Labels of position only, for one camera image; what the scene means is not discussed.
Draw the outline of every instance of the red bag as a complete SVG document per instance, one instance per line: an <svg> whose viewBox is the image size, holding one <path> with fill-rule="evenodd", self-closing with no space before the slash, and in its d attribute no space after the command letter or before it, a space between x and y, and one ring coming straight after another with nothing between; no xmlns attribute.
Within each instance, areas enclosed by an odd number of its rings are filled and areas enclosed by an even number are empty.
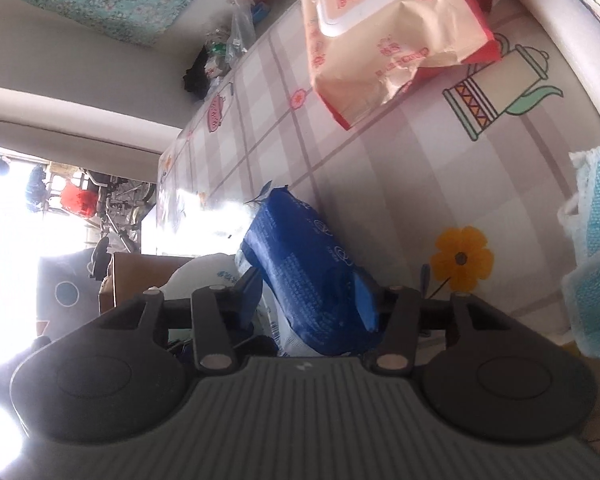
<svg viewBox="0 0 600 480"><path fill-rule="evenodd" d="M95 216L98 208L98 194L88 189L80 189L67 181L60 193L60 205L69 213L91 218Z"/></svg>

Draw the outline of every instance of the round black pad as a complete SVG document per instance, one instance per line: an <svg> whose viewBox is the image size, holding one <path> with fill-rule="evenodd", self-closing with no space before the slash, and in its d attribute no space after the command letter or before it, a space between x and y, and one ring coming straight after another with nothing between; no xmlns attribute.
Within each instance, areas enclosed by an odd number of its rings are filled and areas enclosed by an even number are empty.
<svg viewBox="0 0 600 480"><path fill-rule="evenodd" d="M596 383L578 359L524 329L476 331L437 355L422 380L445 420L481 438L531 443L571 433Z"/></svg>
<svg viewBox="0 0 600 480"><path fill-rule="evenodd" d="M155 316L134 330L103 328L102 319L44 347L14 374L11 401L28 431L112 442L157 426L182 400L185 373L152 341Z"/></svg>

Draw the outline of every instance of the small blue item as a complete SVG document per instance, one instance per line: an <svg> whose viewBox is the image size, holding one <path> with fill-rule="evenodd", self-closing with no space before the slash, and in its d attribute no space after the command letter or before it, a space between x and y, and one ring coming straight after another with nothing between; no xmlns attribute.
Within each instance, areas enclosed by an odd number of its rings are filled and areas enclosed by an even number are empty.
<svg viewBox="0 0 600 480"><path fill-rule="evenodd" d="M255 27L258 23L264 20L269 14L270 7L265 2L260 2L259 4L251 7L251 18L253 19L253 26Z"/></svg>
<svg viewBox="0 0 600 480"><path fill-rule="evenodd" d="M314 209L286 187L270 192L240 248L260 269L292 331L314 351L360 354L378 344L381 335L367 330L377 326L373 305L363 304L372 297L355 291L354 274L363 271ZM369 313L364 323L358 311Z"/></svg>
<svg viewBox="0 0 600 480"><path fill-rule="evenodd" d="M380 314L375 309L376 301L359 273L353 273L354 298L358 315L368 332L377 332L380 327Z"/></svg>

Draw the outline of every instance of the orange flower print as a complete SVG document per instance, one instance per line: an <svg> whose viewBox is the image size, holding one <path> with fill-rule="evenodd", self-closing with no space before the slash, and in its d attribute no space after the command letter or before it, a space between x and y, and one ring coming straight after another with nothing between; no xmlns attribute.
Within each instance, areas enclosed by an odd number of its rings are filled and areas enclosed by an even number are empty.
<svg viewBox="0 0 600 480"><path fill-rule="evenodd" d="M487 238L475 227L447 229L436 240L439 253L431 257L431 270L439 282L449 282L451 290L469 292L486 280L493 269L493 253Z"/></svg>

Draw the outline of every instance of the clutter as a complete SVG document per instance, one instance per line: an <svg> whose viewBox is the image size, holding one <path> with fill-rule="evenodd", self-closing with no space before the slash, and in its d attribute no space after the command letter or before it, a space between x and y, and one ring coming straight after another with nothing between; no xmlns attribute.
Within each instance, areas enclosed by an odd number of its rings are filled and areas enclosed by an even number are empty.
<svg viewBox="0 0 600 480"><path fill-rule="evenodd" d="M206 48L203 47L200 53L193 62L191 68L187 70L187 73L182 77L184 80L184 89L187 92L192 92L201 101L206 97L206 93L209 90L209 79L205 74L206 60L208 59L208 53Z"/></svg>
<svg viewBox="0 0 600 480"><path fill-rule="evenodd" d="M600 146L571 153L571 161L578 192L558 219L573 240L577 266L562 280L562 292L578 348L600 358Z"/></svg>
<svg viewBox="0 0 600 480"><path fill-rule="evenodd" d="M221 75L219 75L219 76L217 76L217 77L213 78L213 79L211 80L211 84L209 85L209 92L207 92L207 94L206 94L206 95L207 95L207 96L212 96L212 95L214 95L214 94L216 93L216 90L217 90L217 89L220 87L220 85L222 84L222 80L223 80L223 79L224 79L224 78L223 78Z"/></svg>
<svg viewBox="0 0 600 480"><path fill-rule="evenodd" d="M314 209L286 187L270 192L240 249L275 295L283 352L359 354L378 343L356 308L357 267Z"/></svg>
<svg viewBox="0 0 600 480"><path fill-rule="evenodd" d="M205 75L209 81L212 81L216 77L220 77L228 72L228 66L224 62L224 56L221 54L215 54L210 56L205 63Z"/></svg>
<svg viewBox="0 0 600 480"><path fill-rule="evenodd" d="M264 20L269 14L271 7L265 2L260 2L251 7L251 17L253 19L253 25L257 25Z"/></svg>
<svg viewBox="0 0 600 480"><path fill-rule="evenodd" d="M251 0L233 0L231 35L226 44L226 62L231 68L256 42L256 31L251 17Z"/></svg>
<svg viewBox="0 0 600 480"><path fill-rule="evenodd" d="M60 204L69 213L82 218L91 218L97 212L98 193L90 189L80 189L67 180L60 193Z"/></svg>
<svg viewBox="0 0 600 480"><path fill-rule="evenodd" d="M164 153L160 250L234 254L252 218L238 222L242 205L273 180L277 187L289 184L294 196L314 208L320 205L355 263L387 285L418 286L420 267L438 252L437 238L448 228L480 229L494 266L485 281L471 268L477 294L536 332L562 337L570 324L558 292L561 278L573 269L573 245L560 232L555 210L570 193L568 151L600 144L600 120L541 26L518 2L503 0L494 12L505 23L508 56L479 71L483 65L445 70L375 112L352 137L309 86L305 45L294 32L302 27L299 3L264 33L213 94L218 99L201 107ZM536 66L531 59L547 63L548 69L537 65L547 79L528 79L525 70ZM519 87L519 76L531 88ZM471 84L475 106L461 114L445 90L457 96ZM512 84L516 94L510 93ZM541 95L536 88L547 85L564 97L549 95L532 108ZM507 112L495 116L489 104ZM531 111L518 115L525 110ZM475 142L469 124L479 132ZM238 225L244 231L232 228ZM440 285L431 272L429 294ZM447 283L435 297L445 298L449 288Z"/></svg>
<svg viewBox="0 0 600 480"><path fill-rule="evenodd" d="M36 164L29 174L24 193L27 209L32 213L44 210L47 199L45 180L45 167L42 164Z"/></svg>
<svg viewBox="0 0 600 480"><path fill-rule="evenodd" d="M446 66L500 59L476 0L302 0L315 91L346 129Z"/></svg>
<svg viewBox="0 0 600 480"><path fill-rule="evenodd" d="M226 54L226 42L231 35L231 29L220 25L214 30L209 31L206 34L205 47L210 56L210 59L214 56L219 56L224 62L224 55Z"/></svg>

